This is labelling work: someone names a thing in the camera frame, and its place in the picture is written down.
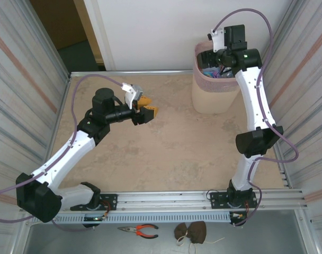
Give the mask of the purple plastic bin liner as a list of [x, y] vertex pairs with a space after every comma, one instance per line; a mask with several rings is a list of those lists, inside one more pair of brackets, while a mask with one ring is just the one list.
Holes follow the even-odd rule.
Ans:
[[193, 77], [198, 87], [208, 93], [227, 93], [239, 90], [236, 78], [210, 78], [200, 71], [196, 57], [199, 53], [212, 49], [213, 45], [210, 41], [203, 41], [195, 46]]

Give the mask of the pink waste basket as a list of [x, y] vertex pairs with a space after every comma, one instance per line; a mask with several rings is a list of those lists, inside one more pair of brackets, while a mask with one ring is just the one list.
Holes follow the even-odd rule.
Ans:
[[239, 90], [227, 93], [208, 93], [201, 90], [193, 77], [192, 103], [201, 114], [220, 114], [226, 112], [234, 102]]

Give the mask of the brown cloth pouch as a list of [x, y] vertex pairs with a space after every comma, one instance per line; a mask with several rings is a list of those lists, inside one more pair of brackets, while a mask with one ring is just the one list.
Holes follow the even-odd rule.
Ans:
[[190, 238], [189, 226], [184, 222], [178, 224], [174, 230], [174, 237], [176, 240], [184, 237]]
[[204, 221], [192, 222], [187, 229], [187, 237], [193, 244], [203, 244], [207, 236], [207, 226]]

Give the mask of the grey metal shelf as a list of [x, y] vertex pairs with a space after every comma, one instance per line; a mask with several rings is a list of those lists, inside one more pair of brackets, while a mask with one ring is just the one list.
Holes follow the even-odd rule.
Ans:
[[147, 240], [102, 224], [86, 232], [64, 232], [51, 224], [31, 227], [24, 254], [309, 254], [294, 211], [259, 211], [243, 227], [207, 223], [203, 244], [177, 244], [176, 223], [145, 229]]

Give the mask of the wooden door frame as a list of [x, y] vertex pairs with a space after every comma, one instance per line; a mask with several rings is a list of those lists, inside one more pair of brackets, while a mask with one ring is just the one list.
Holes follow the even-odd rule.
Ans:
[[95, 62], [107, 71], [116, 70], [97, 0], [73, 0]]

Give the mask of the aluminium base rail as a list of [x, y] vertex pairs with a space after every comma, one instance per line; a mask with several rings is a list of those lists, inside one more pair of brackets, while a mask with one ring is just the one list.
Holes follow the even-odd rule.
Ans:
[[[118, 192], [110, 209], [114, 212], [197, 212], [211, 210], [206, 190], [174, 192]], [[264, 189], [258, 211], [305, 210], [300, 189]]]

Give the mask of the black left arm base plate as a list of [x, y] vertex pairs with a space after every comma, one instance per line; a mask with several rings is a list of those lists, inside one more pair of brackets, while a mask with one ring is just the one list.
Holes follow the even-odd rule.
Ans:
[[100, 194], [98, 206], [91, 208], [89, 205], [76, 205], [71, 211], [115, 211], [118, 204], [118, 194]]

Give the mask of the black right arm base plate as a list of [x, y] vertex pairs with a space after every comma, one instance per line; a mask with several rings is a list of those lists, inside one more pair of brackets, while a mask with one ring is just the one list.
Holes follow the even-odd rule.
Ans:
[[256, 195], [254, 192], [248, 191], [236, 191], [236, 192], [212, 192], [210, 193], [211, 208], [212, 209], [237, 209], [255, 208], [258, 204]]

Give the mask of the orange handled pliers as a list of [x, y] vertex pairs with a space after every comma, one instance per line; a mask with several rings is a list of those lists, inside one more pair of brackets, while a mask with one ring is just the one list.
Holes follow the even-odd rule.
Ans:
[[118, 227], [118, 230], [124, 231], [124, 232], [132, 232], [135, 233], [137, 236], [140, 236], [144, 239], [155, 239], [158, 238], [157, 234], [154, 235], [150, 235], [150, 234], [144, 234], [143, 232], [141, 232], [141, 229], [145, 229], [145, 228], [153, 228], [158, 230], [159, 227], [154, 225], [154, 224], [142, 224], [142, 225], [137, 225], [135, 227], [133, 226], [123, 226], [123, 227]]

